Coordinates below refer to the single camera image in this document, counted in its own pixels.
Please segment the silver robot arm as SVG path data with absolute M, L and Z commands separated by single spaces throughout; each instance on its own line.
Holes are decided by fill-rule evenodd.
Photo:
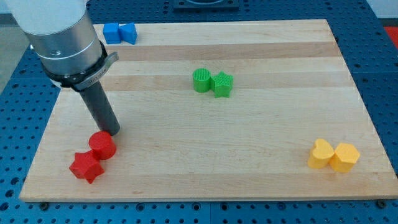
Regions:
M 6 0 L 43 70 L 58 86 L 83 91 L 118 60 L 108 54 L 84 0 Z

